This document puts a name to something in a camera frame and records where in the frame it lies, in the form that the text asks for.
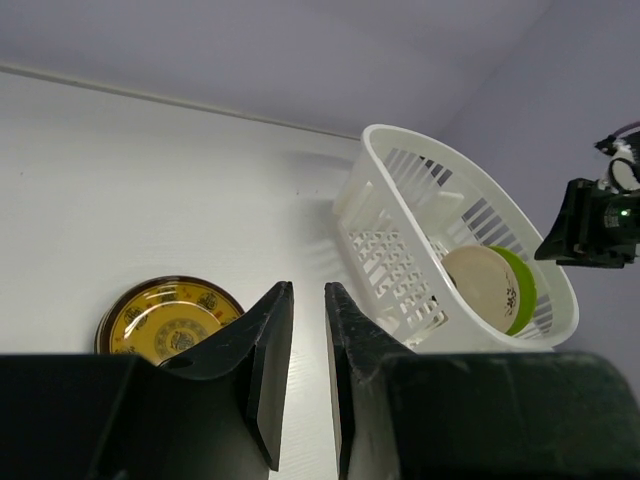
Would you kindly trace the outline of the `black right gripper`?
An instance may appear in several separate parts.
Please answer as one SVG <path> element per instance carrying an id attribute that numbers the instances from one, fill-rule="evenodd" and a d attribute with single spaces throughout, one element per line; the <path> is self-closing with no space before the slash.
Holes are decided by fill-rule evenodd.
<path id="1" fill-rule="evenodd" d="M 602 190 L 578 178 L 567 184 L 559 214 L 534 258 L 559 266 L 621 269 L 639 247 L 639 193 Z"/>

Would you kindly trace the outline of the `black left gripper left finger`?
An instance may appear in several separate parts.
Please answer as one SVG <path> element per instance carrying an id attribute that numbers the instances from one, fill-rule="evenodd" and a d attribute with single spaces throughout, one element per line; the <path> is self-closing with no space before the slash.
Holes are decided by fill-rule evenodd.
<path id="1" fill-rule="evenodd" d="M 265 479 L 279 466 L 293 286 L 153 365 L 138 355 L 5 355 L 5 479 Z"/>

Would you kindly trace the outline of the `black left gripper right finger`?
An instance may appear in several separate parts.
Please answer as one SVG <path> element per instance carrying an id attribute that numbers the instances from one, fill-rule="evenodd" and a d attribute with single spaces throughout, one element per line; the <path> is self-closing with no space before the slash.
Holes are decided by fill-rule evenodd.
<path id="1" fill-rule="evenodd" d="M 639 407 L 586 353 L 418 354 L 325 287 L 342 479 L 635 479 Z"/>

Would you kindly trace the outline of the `yellow plate with brown rim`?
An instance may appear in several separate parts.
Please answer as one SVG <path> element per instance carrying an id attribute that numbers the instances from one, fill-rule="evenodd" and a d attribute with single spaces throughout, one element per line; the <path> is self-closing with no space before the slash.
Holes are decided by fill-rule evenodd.
<path id="1" fill-rule="evenodd" d="M 154 365 L 207 339 L 244 314 L 221 287 L 176 275 L 146 280 L 123 293 L 98 325 L 98 354 L 137 354 Z"/>

